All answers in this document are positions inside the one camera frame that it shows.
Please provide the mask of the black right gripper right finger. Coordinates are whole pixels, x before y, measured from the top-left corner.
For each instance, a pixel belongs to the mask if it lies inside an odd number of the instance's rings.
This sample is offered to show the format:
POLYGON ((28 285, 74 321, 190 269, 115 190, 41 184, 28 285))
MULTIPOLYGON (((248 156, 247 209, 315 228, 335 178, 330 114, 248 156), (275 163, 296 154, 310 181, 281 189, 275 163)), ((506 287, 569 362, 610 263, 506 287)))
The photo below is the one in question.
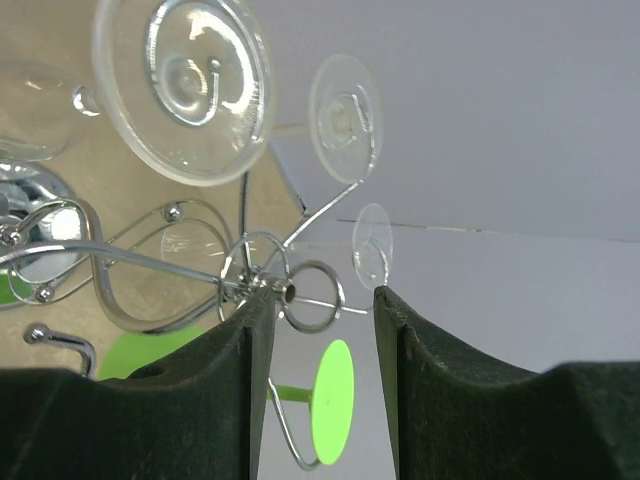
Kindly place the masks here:
POLYGON ((387 287, 374 328, 400 479, 635 479, 639 365, 534 373, 423 318, 387 287))

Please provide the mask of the clear ribbed flute glass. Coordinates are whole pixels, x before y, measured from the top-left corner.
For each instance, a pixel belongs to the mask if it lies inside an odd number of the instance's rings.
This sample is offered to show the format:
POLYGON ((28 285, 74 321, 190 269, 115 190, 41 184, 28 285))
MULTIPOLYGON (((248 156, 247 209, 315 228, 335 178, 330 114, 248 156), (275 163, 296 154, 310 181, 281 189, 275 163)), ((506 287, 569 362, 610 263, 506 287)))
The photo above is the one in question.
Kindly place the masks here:
MULTIPOLYGON (((227 246, 219 232, 194 220, 169 224, 160 239, 161 259, 214 273, 222 266, 227 246)), ((352 234, 352 264, 362 285, 369 291, 389 282, 393 263, 393 232, 389 217, 377 203, 366 205, 352 234)))

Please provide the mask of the clear stemmed wine glass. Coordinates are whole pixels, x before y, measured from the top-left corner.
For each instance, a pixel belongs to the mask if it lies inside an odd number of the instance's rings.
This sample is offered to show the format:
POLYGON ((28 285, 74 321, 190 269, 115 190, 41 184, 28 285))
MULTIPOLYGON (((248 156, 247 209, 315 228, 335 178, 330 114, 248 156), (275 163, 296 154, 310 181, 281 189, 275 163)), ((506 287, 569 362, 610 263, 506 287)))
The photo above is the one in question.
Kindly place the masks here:
POLYGON ((307 119, 273 127, 273 140, 308 134, 326 171, 343 184, 363 182, 375 169, 383 143, 383 109, 369 69, 338 53, 318 67, 307 119))

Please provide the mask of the short clear wine glass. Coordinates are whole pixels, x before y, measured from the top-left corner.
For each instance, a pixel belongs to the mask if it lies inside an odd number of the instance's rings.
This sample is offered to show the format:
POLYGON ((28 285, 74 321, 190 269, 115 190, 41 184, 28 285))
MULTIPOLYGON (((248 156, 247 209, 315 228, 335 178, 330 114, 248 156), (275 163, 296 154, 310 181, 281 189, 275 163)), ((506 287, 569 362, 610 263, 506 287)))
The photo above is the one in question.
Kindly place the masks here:
POLYGON ((51 63, 2 62, 4 160, 52 159, 103 115, 147 166, 185 185, 232 182, 266 150, 273 75, 244 2, 101 1, 91 60, 90 84, 51 63))

